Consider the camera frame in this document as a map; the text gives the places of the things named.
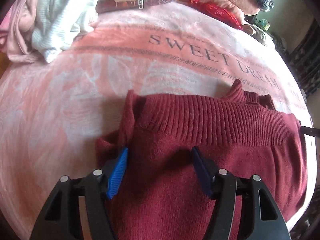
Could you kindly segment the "dark red knit sweater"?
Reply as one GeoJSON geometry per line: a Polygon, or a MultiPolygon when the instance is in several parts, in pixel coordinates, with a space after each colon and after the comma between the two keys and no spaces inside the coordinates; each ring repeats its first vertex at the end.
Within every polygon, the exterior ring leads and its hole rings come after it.
{"type": "Polygon", "coordinates": [[[118,130],[96,142],[103,165],[127,147],[127,169],[109,205],[119,239],[202,239],[214,202],[202,191],[191,160],[197,146],[235,176],[261,176],[285,220],[302,207],[306,146],[293,114],[276,111],[269,95],[235,81],[222,98],[129,91],[118,130]]]}

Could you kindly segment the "pile of pale clothes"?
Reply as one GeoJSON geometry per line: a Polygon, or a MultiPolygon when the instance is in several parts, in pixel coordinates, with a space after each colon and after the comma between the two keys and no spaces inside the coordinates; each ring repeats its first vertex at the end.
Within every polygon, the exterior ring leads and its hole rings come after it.
{"type": "Polygon", "coordinates": [[[16,0],[8,34],[1,40],[11,62],[50,63],[79,35],[94,30],[98,0],[16,0]]]}

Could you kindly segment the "pink floral bed blanket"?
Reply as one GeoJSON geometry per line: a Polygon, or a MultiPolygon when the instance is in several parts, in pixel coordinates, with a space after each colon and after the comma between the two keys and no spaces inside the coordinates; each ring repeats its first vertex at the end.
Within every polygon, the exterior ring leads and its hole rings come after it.
{"type": "Polygon", "coordinates": [[[235,79],[312,125],[275,49],[180,3],[102,14],[52,63],[11,64],[1,77],[1,212],[14,233],[30,237],[61,176],[93,170],[94,142],[118,128],[128,90],[222,96],[235,79]]]}

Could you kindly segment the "red satin pouch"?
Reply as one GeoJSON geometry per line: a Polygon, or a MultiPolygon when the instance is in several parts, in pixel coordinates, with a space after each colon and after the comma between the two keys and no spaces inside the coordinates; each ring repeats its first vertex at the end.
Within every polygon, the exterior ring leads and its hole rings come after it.
{"type": "Polygon", "coordinates": [[[203,14],[210,16],[216,20],[219,20],[230,27],[243,30],[243,26],[240,20],[228,10],[216,5],[213,2],[201,2],[200,0],[190,0],[190,5],[202,12],[203,14]]]}

